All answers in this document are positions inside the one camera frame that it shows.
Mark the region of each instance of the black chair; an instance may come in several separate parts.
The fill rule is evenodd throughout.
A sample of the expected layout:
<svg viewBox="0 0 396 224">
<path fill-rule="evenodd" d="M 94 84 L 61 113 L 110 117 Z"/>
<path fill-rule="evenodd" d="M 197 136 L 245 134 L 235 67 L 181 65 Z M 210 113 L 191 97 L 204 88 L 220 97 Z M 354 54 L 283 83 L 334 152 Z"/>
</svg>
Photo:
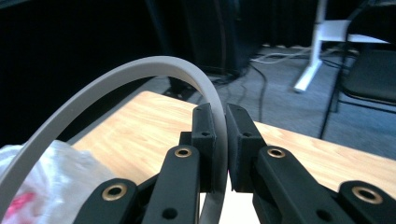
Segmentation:
<svg viewBox="0 0 396 224">
<path fill-rule="evenodd" d="M 348 64 L 348 51 L 352 46 L 350 35 L 365 35 L 390 43 L 361 50 L 361 54 L 352 65 Z M 362 101 L 382 105 L 396 105 L 396 4 L 368 6 L 351 19 L 346 30 L 346 42 L 342 58 L 342 67 L 332 92 L 332 98 L 323 121 L 319 138 L 323 138 L 329 116 L 337 111 L 338 103 L 364 106 L 370 109 L 395 113 Z M 358 99 L 358 103 L 340 100 L 340 93 Z"/>
</svg>

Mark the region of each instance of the plastic bag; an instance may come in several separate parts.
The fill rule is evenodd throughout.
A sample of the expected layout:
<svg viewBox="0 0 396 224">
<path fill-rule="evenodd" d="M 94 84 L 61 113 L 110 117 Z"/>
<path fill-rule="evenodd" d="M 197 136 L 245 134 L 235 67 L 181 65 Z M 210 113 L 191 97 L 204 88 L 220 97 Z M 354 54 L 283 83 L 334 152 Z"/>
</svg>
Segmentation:
<svg viewBox="0 0 396 224">
<path fill-rule="evenodd" d="M 0 174 L 20 149 L 0 149 Z M 89 151 L 54 141 L 24 180 L 2 224 L 72 223 L 93 190 L 114 177 Z"/>
</svg>

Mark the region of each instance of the gray flexible tube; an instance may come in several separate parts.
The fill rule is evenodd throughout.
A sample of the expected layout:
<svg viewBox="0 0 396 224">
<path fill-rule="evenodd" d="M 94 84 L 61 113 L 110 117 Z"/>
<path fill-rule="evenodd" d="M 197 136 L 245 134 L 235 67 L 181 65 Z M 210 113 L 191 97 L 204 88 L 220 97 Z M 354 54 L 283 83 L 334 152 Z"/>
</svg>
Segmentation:
<svg viewBox="0 0 396 224">
<path fill-rule="evenodd" d="M 0 177 L 0 217 L 35 163 L 59 134 L 86 108 L 116 88 L 143 77 L 175 77 L 191 84 L 211 104 L 218 143 L 214 161 L 214 191 L 205 197 L 200 223 L 219 223 L 227 182 L 227 128 L 221 101 L 207 76 L 187 61 L 156 56 L 121 65 L 97 78 L 62 105 L 32 135 Z"/>
</svg>

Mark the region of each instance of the gray curved cable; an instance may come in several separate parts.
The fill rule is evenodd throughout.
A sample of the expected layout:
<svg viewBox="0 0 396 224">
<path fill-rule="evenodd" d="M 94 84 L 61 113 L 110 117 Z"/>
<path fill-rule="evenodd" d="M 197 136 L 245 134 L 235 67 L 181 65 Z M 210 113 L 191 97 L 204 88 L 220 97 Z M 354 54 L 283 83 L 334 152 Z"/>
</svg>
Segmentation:
<svg viewBox="0 0 396 224">
<path fill-rule="evenodd" d="M 215 149 L 217 165 L 213 171 L 214 191 L 206 194 L 201 223 L 219 223 L 227 182 L 227 129 L 221 101 L 207 76 L 192 63 L 157 56 L 136 60 L 117 67 L 97 78 L 62 105 L 32 135 L 0 178 L 0 217 L 24 178 L 40 159 L 50 143 L 86 108 L 116 88 L 143 77 L 175 77 L 191 84 L 211 104 L 218 143 Z"/>
</svg>

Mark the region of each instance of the wooden table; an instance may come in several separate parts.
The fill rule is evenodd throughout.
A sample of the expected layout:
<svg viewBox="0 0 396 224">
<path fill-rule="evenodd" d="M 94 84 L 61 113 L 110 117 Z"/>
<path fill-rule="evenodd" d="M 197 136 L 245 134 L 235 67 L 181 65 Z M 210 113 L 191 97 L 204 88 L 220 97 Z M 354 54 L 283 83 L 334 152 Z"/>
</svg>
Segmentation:
<svg viewBox="0 0 396 224">
<path fill-rule="evenodd" d="M 157 174 L 166 151 L 191 130 L 193 104 L 144 91 L 74 144 L 88 149 L 115 175 L 140 184 Z M 269 145 L 294 154 L 322 185 L 362 180 L 396 198 L 396 161 L 256 122 Z M 251 194 L 228 190 L 220 223 L 259 223 Z"/>
</svg>

